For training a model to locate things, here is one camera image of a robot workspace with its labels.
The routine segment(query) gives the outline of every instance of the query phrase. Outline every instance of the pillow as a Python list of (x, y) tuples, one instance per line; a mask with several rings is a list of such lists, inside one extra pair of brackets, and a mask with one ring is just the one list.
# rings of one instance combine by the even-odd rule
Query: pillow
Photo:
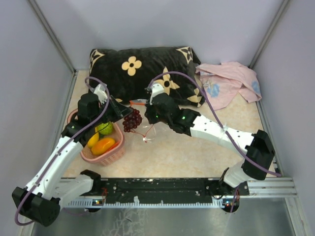
[[(93, 49), (90, 54), (90, 76), (107, 84), (119, 102), (148, 99), (145, 88), (155, 76), (167, 71), (183, 72), (194, 78), (195, 63), (200, 60), (191, 47), (153, 47), (128, 50)], [(157, 79), (164, 92), (179, 105), (196, 107), (204, 103), (199, 89), (181, 75), (164, 75)], [(91, 87), (97, 82), (90, 80)]]

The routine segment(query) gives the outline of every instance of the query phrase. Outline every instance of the grapes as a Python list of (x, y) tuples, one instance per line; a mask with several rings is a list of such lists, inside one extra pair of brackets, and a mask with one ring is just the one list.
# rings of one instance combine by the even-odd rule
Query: grapes
[(124, 118), (124, 132), (130, 132), (136, 129), (142, 122), (140, 111), (132, 107), (132, 113)]

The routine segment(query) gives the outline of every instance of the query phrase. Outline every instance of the pink basket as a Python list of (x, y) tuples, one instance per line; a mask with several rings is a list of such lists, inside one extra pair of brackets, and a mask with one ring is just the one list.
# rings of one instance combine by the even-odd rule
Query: pink basket
[[(70, 115), (68, 116), (68, 119), (67, 119), (67, 123), (69, 123), (71, 121), (72, 116), (77, 111), (78, 111), (78, 109), (76, 109), (70, 113)], [(103, 155), (95, 156), (92, 154), (89, 147), (85, 146), (80, 153), (83, 160), (85, 160), (86, 162), (92, 163), (92, 164), (97, 163), (97, 164), (101, 164), (103, 166), (108, 166), (108, 165), (112, 164), (114, 161), (117, 161), (118, 159), (120, 159), (124, 155), (124, 153), (125, 153), (124, 135), (116, 123), (114, 123), (113, 125), (114, 125), (113, 133), (111, 135), (108, 135), (108, 137), (111, 137), (111, 138), (115, 139), (116, 142), (119, 142), (117, 147), (104, 153)]]

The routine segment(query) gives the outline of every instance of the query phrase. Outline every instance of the pink cloth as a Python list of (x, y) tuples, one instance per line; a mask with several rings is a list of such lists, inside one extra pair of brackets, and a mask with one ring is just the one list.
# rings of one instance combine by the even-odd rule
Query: pink cloth
[(201, 64), (196, 72), (215, 110), (226, 107), (238, 92), (248, 102), (261, 99), (256, 72), (238, 62)]

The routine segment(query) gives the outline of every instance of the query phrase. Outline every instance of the flower pattern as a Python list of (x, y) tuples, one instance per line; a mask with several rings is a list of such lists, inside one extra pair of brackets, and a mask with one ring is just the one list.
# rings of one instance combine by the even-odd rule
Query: flower pattern
[(255, 91), (255, 93), (260, 95), (259, 83), (257, 81), (252, 82), (252, 89)]
[(190, 102), (197, 103), (197, 107), (200, 107), (201, 106), (200, 101), (202, 99), (202, 96), (198, 96), (199, 95), (199, 89), (195, 88), (194, 93), (195, 93), (195, 95), (188, 97), (187, 100), (189, 100)]
[(134, 76), (136, 74), (136, 69), (139, 69), (142, 65), (140, 60), (137, 60), (135, 56), (129, 57), (128, 61), (122, 64), (122, 69), (128, 71), (129, 76)]
[(184, 57), (186, 58), (187, 64), (189, 64), (189, 62), (192, 60), (191, 47), (183, 47), (176, 50), (181, 52), (184, 55)]
[(95, 62), (101, 58), (102, 56), (104, 56), (105, 54), (100, 53), (97, 49), (95, 49), (91, 55), (90, 55), (90, 73), (92, 72), (92, 68), (95, 64)]
[[(168, 69), (164, 67), (163, 73), (168, 72)], [(169, 95), (171, 89), (179, 89), (180, 87), (171, 79), (171, 75), (163, 75), (163, 79), (156, 80), (155, 82), (163, 86), (164, 92)]]
[(218, 97), (220, 93), (220, 86), (218, 84), (210, 84), (207, 88), (207, 92), (211, 97)]

